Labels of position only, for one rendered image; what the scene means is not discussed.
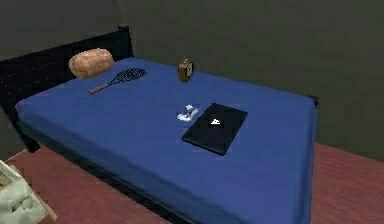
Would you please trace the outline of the blue bed with black frame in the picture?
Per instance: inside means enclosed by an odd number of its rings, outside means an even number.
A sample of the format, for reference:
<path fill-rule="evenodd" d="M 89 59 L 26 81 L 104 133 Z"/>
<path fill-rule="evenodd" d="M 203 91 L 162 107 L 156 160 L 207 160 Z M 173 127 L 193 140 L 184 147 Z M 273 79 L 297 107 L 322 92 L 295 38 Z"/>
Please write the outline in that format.
<path fill-rule="evenodd" d="M 76 54 L 106 49 L 107 71 L 77 78 Z M 89 91 L 119 72 L 140 79 Z M 248 113 L 224 156 L 182 136 L 212 104 Z M 190 122 L 177 119 L 193 105 Z M 317 100 L 134 57 L 127 27 L 0 61 L 0 107 L 29 150 L 47 146 L 180 224 L 311 224 Z"/>

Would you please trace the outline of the black tennis racket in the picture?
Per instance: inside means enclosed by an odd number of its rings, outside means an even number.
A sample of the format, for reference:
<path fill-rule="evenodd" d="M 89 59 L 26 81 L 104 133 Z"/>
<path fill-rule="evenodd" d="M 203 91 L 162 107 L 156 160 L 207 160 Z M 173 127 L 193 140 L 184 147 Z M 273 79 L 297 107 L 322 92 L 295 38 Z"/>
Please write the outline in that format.
<path fill-rule="evenodd" d="M 142 78 L 145 75 L 146 75 L 146 71 L 141 68 L 126 69 L 124 71 L 119 72 L 111 81 L 91 89 L 89 93 L 93 95 L 101 90 L 108 88 L 111 85 L 137 80 Z"/>

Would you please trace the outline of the orange woven pillow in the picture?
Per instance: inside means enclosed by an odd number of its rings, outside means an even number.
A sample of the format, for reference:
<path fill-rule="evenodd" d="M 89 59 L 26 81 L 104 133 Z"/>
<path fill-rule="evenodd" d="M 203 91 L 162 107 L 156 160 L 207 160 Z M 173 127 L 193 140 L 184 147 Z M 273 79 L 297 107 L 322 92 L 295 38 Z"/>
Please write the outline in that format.
<path fill-rule="evenodd" d="M 97 76 L 110 69 L 113 64 L 112 54 L 101 48 L 78 53 L 68 62 L 70 71 L 81 79 Z"/>

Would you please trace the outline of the pale green white box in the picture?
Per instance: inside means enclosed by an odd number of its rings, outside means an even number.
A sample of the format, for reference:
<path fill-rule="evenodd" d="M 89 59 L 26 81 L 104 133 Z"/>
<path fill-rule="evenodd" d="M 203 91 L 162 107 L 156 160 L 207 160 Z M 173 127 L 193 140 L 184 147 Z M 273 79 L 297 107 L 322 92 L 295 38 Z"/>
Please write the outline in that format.
<path fill-rule="evenodd" d="M 58 218 L 21 172 L 0 160 L 0 224 L 40 224 L 47 216 Z"/>

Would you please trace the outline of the brass alarm clock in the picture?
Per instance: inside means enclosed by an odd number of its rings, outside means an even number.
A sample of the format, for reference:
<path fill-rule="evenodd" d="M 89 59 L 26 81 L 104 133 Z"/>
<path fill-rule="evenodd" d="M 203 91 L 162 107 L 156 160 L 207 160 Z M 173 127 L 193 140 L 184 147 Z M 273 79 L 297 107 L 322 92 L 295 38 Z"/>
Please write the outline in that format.
<path fill-rule="evenodd" d="M 187 82 L 191 79 L 194 71 L 194 64 L 189 59 L 184 59 L 178 66 L 179 79 L 182 82 Z"/>

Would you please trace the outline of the black closed laptop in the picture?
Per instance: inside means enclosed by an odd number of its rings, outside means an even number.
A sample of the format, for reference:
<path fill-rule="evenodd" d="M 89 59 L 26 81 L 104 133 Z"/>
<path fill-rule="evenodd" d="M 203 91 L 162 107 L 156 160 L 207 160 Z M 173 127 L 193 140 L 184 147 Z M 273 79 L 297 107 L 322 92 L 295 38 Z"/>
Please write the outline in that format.
<path fill-rule="evenodd" d="M 224 156 L 248 113 L 212 103 L 184 133 L 182 140 Z"/>

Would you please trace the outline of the white game controller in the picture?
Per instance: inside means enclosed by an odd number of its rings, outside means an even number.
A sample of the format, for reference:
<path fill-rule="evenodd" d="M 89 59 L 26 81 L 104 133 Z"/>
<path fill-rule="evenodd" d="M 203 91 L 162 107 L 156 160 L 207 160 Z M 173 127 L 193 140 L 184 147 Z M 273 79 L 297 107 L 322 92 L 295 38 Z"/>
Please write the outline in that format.
<path fill-rule="evenodd" d="M 186 105 L 185 112 L 177 115 L 177 119 L 184 122 L 190 122 L 198 113 L 198 109 L 193 105 Z"/>

